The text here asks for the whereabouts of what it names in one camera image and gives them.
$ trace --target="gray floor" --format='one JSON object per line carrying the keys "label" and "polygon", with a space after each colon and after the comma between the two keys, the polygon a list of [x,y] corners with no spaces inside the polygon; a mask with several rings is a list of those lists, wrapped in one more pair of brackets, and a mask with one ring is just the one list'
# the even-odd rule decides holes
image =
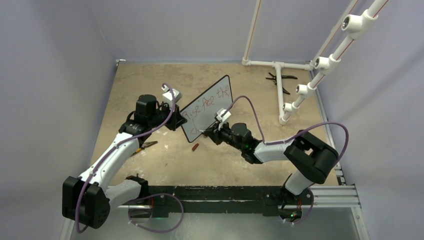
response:
{"label": "gray floor", "polygon": [[[298,130],[320,123],[321,115],[315,97],[305,100],[297,114],[291,116],[287,125],[278,122],[277,87],[265,80],[268,72],[275,70],[262,66],[239,64],[120,64],[100,127],[92,163],[105,151],[118,133],[118,129],[141,94],[152,94],[161,99],[163,82],[179,90],[183,98],[181,108],[190,103],[210,85],[224,75],[229,75],[233,97],[248,96],[258,113],[259,122],[267,141],[280,140],[294,135]],[[296,99],[295,88],[299,83],[310,81],[309,73],[300,69],[283,69],[283,75],[295,75],[299,79],[283,80],[291,95],[284,95],[285,102]],[[244,99],[238,101],[232,111],[230,125],[243,122],[260,138],[250,105]],[[311,131],[326,140],[324,127]],[[129,175],[140,174],[150,185],[209,185],[209,186],[266,186],[282,185],[296,168],[288,161],[266,164],[247,163],[236,149],[210,139],[199,137],[188,143],[181,129],[175,132],[161,128],[148,141],[159,143],[131,157],[112,181],[119,184]],[[196,151],[194,144],[199,143]],[[337,185],[334,171],[325,185]]]}

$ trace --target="whiteboard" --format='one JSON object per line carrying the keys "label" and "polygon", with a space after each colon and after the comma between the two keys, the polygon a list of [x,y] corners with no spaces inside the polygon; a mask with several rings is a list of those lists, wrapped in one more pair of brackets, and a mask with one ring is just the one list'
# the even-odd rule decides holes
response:
{"label": "whiteboard", "polygon": [[187,123],[181,127],[188,142],[192,143],[202,134],[201,131],[214,124],[218,110],[227,109],[232,102],[230,77],[225,75],[185,106],[180,112]]}

